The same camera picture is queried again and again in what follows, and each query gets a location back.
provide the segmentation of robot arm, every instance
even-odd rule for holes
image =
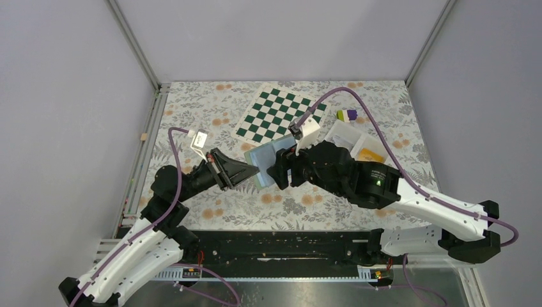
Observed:
[[[182,174],[181,196],[173,210],[155,224],[170,207],[177,189],[177,170],[164,166],[157,171],[151,186],[153,198],[140,218],[108,255],[79,279],[66,278],[59,289],[69,306],[122,306],[149,279],[164,268],[179,262],[186,250],[197,244],[197,237],[179,226],[188,214],[182,205],[192,196],[218,185],[222,190],[237,186],[258,172],[254,166],[226,157],[220,150],[210,150],[206,160],[189,175]],[[134,235],[144,229],[137,238]]]
[[[309,182],[359,207],[394,209],[433,224],[411,230],[382,230],[375,234],[374,240],[378,241],[373,243],[375,249],[381,249],[389,256],[447,252],[457,260],[481,263],[500,251],[499,235],[488,230],[491,223],[425,198],[395,168],[379,162],[355,161],[347,149],[327,141],[311,146],[320,127],[310,119],[299,130],[295,129],[294,123],[290,125],[297,144],[279,150],[275,164],[267,170],[280,189]],[[290,184],[288,170],[291,170]],[[445,200],[477,216],[499,218],[499,206],[493,201],[466,203],[418,186],[431,197]]]

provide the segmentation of white wall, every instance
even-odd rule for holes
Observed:
[[[446,0],[119,0],[162,82],[405,79]]]
[[[58,284],[111,235],[151,98],[103,1],[2,1],[0,306],[64,305]]]
[[[542,305],[540,12],[538,0],[459,1],[411,87],[442,190],[499,202],[520,231],[481,265],[492,307]]]

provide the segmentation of floral tablecloth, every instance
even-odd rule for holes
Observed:
[[[425,186],[437,189],[427,149],[403,81],[369,82],[274,82],[292,91],[320,97],[339,86],[354,89],[378,121],[394,153],[411,176]],[[150,186],[156,171],[175,165],[167,130],[172,126],[205,129],[210,132],[209,148],[220,148],[229,157],[244,161],[252,145],[231,137],[231,129],[245,111],[261,82],[177,82],[172,83],[159,133],[148,168],[138,211],[152,197]],[[350,94],[342,92],[327,100],[330,113],[322,124],[322,140],[334,123],[337,110],[356,109],[357,129],[377,137],[367,116]],[[184,134],[174,135],[182,170],[189,173],[201,158],[190,148]],[[370,230],[411,228],[427,223],[393,210],[367,210],[350,205],[311,184],[280,191],[276,185],[261,191],[247,180],[236,189],[222,192],[213,187],[184,202],[190,212],[183,220],[193,230]]]

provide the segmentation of yellow object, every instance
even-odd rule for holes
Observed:
[[[358,161],[376,161],[380,163],[384,163],[384,157],[377,155],[376,153],[372,152],[371,150],[368,150],[367,148],[363,148],[358,156]]]

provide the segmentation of green and white checkered board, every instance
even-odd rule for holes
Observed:
[[[303,115],[316,99],[264,84],[231,133],[234,138],[259,146],[290,134],[288,125]],[[313,113],[317,123],[327,114],[322,103]]]

